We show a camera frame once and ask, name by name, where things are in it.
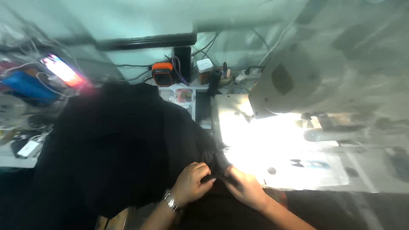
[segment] wrist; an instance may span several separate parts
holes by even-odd
[[[257,211],[264,213],[276,202],[273,198],[265,194],[263,201],[256,208]]]
[[[180,208],[187,204],[183,199],[183,195],[177,192],[174,188],[171,189],[171,197],[175,200],[175,204]]]

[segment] silver watch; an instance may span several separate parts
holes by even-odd
[[[168,203],[168,206],[169,206],[169,208],[172,209],[172,211],[177,213],[177,212],[179,212],[181,210],[181,208],[178,207],[175,204],[175,199],[173,199],[173,197],[171,197],[171,190],[170,189],[166,189],[164,200],[166,201],[166,203]]]

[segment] workbench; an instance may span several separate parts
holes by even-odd
[[[253,110],[247,94],[216,95],[212,107],[212,129],[219,145],[228,147],[227,158],[232,159],[230,161],[234,164],[244,165],[250,173],[256,175],[264,187],[283,190],[409,193],[409,183],[400,180],[394,174],[393,169],[387,164],[387,153],[383,148],[360,146],[341,148],[334,141],[302,143],[300,141],[303,136],[299,136],[302,133],[294,133],[289,137],[287,149],[276,149],[277,146],[283,146],[283,143],[277,142],[277,136],[288,134],[277,135],[275,132],[278,127],[268,125],[261,130],[252,129],[248,122],[252,115]],[[301,144],[308,147],[316,144],[319,148],[315,151],[311,148],[305,151],[294,146]],[[286,181],[283,181],[283,178],[278,177],[278,169],[275,175],[268,172],[269,167],[271,165],[276,167],[277,162],[283,162],[285,159],[289,161],[294,159],[294,156],[302,158],[312,154],[322,155],[332,168],[336,168],[330,172],[329,178],[324,177],[317,181],[315,178],[321,175],[309,178],[306,175],[292,175],[287,172]]]

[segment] black fabric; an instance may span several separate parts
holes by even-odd
[[[69,229],[79,210],[112,218],[157,201],[194,161],[206,162],[216,176],[229,165],[190,114],[164,101],[157,87],[110,83],[84,91],[69,99],[47,136],[22,229]]]
[[[184,212],[178,230],[274,230],[278,229],[271,221],[254,209],[238,201],[221,180],[199,200],[189,204]]]

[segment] phone screen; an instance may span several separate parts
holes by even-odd
[[[69,86],[76,86],[84,82],[84,79],[54,54],[49,54],[40,61]]]

